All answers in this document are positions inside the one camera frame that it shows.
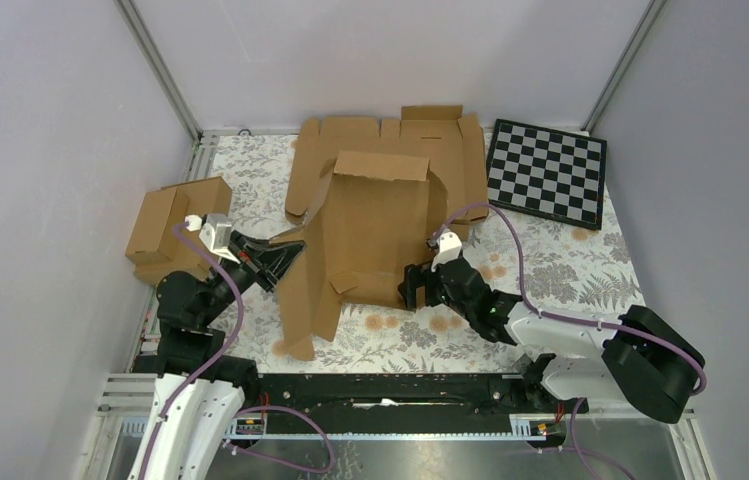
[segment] tabletop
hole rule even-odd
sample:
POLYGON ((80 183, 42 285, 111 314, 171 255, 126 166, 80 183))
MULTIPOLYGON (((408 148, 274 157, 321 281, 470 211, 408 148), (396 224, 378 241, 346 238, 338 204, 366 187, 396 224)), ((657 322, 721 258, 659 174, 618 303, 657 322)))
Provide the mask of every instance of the tabletop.
MULTIPOLYGON (((232 188, 230 218, 242 233, 269 238, 293 226, 286 220, 284 203, 295 139, 221 137, 210 176, 223 176, 232 188)), ((524 245, 527 292, 537 305, 620 314, 630 305, 644 304, 607 192, 601 231, 505 213, 524 245)), ((473 227, 463 252, 493 289, 518 293, 515 244, 494 214, 473 227)), ((262 373, 515 372, 525 353, 535 358, 551 351, 487 342, 442 305, 413 313, 346 304, 335 340, 315 337, 315 360, 304 362, 285 350, 274 295, 252 288, 243 300, 244 326, 228 353, 255 359, 262 373)), ((233 305, 213 327, 229 332, 235 319, 233 305)))

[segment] wall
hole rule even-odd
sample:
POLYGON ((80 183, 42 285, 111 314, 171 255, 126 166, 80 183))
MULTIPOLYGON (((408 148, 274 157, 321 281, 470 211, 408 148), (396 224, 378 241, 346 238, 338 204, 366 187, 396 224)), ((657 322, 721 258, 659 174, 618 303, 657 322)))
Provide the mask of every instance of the wall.
POLYGON ((648 0, 137 0, 204 128, 463 103, 579 126, 648 0))
POLYGON ((114 2, 0 2, 0 478, 69 478, 149 295, 132 222, 189 148, 114 2))
POLYGON ((668 2, 595 132, 650 306, 707 359, 720 479, 749 478, 749 2, 668 2))

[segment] gray floor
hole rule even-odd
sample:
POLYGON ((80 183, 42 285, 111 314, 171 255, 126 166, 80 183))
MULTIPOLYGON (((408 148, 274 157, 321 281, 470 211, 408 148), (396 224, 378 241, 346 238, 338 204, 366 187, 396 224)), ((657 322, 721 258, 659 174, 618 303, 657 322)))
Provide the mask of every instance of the gray floor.
MULTIPOLYGON (((611 456, 637 480, 682 479, 683 475, 667 427, 650 420, 591 420, 577 422, 581 446, 611 456)), ((121 438, 112 463, 110 480, 126 479, 138 449, 139 438, 121 438)), ((469 479, 517 478, 589 479, 575 454, 536 453, 523 442, 481 441, 341 441, 334 442, 339 456, 327 475, 299 473, 261 459, 232 456, 219 451, 207 480, 256 479, 469 479)), ((308 466, 327 462, 320 442, 264 440, 252 447, 308 466)), ((604 480, 625 479, 600 462, 592 465, 604 480)))

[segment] unfolded cardboard box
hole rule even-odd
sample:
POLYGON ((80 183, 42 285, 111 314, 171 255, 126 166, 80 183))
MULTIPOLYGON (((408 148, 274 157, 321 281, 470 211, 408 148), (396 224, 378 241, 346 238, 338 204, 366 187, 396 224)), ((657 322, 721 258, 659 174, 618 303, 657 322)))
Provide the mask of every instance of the unfolded cardboard box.
POLYGON ((277 285, 292 356, 314 358, 313 334, 333 340, 343 302, 402 307, 404 267, 432 259, 425 241, 453 210, 431 164, 342 151, 322 165, 303 226, 272 239, 306 243, 277 285))
MULTIPOLYGON (((462 106, 413 106, 401 118, 310 118, 300 130, 286 194, 286 214, 299 223, 313 203, 324 166, 341 151, 406 155, 429 159, 449 199, 448 214, 488 201, 483 130, 477 115, 463 116, 462 106)), ((488 215, 485 208, 468 211, 454 231, 466 239, 468 225, 488 215)))
POLYGON ((127 244, 127 258, 136 265, 162 263, 174 258, 178 242, 171 228, 185 217, 188 201, 188 197, 176 189, 148 192, 127 244))
MULTIPOLYGON (((232 190, 230 190, 229 185, 221 177, 171 185, 159 190, 158 193, 163 194, 160 195, 160 198, 175 193, 188 199, 188 206, 185 208, 185 211, 171 217, 170 223, 172 226, 183 222, 186 215, 202 216, 208 213, 223 213, 227 215, 230 213, 232 190)), ((142 219, 139 218, 136 221, 136 225, 138 226, 141 221, 142 219)), ((198 238, 198 232, 184 233, 195 245, 203 247, 198 238)), ((170 260, 136 265, 134 273, 139 280, 155 286, 166 275, 177 270, 188 272, 201 280, 209 276, 209 262, 178 241, 176 237, 174 237, 174 240, 175 250, 170 260)))

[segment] chessboard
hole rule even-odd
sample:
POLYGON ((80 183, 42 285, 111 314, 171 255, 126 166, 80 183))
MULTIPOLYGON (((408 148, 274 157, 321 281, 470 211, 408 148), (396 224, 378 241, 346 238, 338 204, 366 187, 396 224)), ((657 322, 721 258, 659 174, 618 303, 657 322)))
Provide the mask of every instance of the chessboard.
POLYGON ((498 120, 486 159, 489 203, 600 230, 606 153, 604 140, 498 120))

